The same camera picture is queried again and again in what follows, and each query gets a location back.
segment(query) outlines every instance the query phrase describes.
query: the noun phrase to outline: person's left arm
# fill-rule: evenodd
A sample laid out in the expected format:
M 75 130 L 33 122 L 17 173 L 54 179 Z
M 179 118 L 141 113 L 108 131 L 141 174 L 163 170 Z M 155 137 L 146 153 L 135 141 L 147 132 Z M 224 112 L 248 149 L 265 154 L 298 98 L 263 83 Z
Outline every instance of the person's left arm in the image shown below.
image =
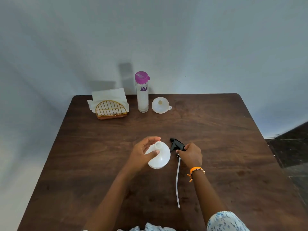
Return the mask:
M 144 154 L 157 141 L 160 141 L 160 137 L 146 137 L 134 146 L 125 166 L 120 170 L 104 199 L 85 224 L 84 230 L 112 231 L 129 182 L 159 153 L 156 150 L 147 155 Z

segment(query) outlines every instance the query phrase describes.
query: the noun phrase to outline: gold wire napkin holder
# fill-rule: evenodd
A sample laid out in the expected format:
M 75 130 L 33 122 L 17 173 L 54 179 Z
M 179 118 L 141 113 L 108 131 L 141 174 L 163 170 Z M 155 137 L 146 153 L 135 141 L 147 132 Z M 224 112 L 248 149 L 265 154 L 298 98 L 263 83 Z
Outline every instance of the gold wire napkin holder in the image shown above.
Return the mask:
M 117 101 L 104 100 L 95 108 L 96 116 L 99 120 L 122 118 L 127 115 L 126 108 Z

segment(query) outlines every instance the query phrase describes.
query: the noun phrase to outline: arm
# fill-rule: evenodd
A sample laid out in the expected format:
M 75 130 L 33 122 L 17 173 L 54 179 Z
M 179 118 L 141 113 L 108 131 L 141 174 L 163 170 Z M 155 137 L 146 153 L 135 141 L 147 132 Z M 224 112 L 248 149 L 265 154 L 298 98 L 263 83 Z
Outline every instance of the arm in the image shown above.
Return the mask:
M 111 231 L 113 229 L 129 182 L 159 153 L 159 151 L 152 151 L 144 155 L 147 149 L 157 141 L 160 141 L 160 137 L 147 137 L 134 146 L 125 166 L 113 181 L 98 208 L 87 221 L 84 230 Z
M 189 170 L 193 167 L 201 167 L 202 154 L 199 147 L 194 143 L 189 143 L 185 146 L 186 151 L 177 150 L 181 159 L 188 166 Z M 192 178 L 199 200 L 200 208 L 202 211 L 205 224 L 212 215 L 217 212 L 225 211 L 226 207 L 221 202 L 215 190 L 208 181 L 206 175 L 201 170 L 196 170 L 192 173 Z

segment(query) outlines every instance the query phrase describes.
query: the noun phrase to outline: hand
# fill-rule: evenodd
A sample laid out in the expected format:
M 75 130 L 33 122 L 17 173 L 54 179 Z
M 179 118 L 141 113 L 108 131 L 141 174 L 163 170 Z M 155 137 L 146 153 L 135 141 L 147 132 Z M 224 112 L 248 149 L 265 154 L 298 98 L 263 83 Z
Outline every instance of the hand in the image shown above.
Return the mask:
M 146 137 L 134 146 L 124 166 L 126 173 L 135 176 L 150 160 L 159 154 L 159 150 L 156 150 L 145 155 L 149 147 L 157 141 L 160 141 L 160 137 Z
M 194 143 L 187 144 L 184 149 L 186 151 L 176 150 L 181 159 L 187 165 L 189 169 L 193 167 L 201 167 L 202 154 L 201 149 Z

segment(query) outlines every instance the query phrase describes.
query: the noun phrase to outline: sleeve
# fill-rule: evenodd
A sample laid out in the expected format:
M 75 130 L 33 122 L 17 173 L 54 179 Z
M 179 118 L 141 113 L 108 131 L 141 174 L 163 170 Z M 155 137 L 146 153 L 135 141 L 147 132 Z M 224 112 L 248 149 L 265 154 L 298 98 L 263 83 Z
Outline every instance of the sleeve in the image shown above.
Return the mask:
M 249 231 L 246 225 L 233 212 L 218 212 L 209 219 L 207 231 Z

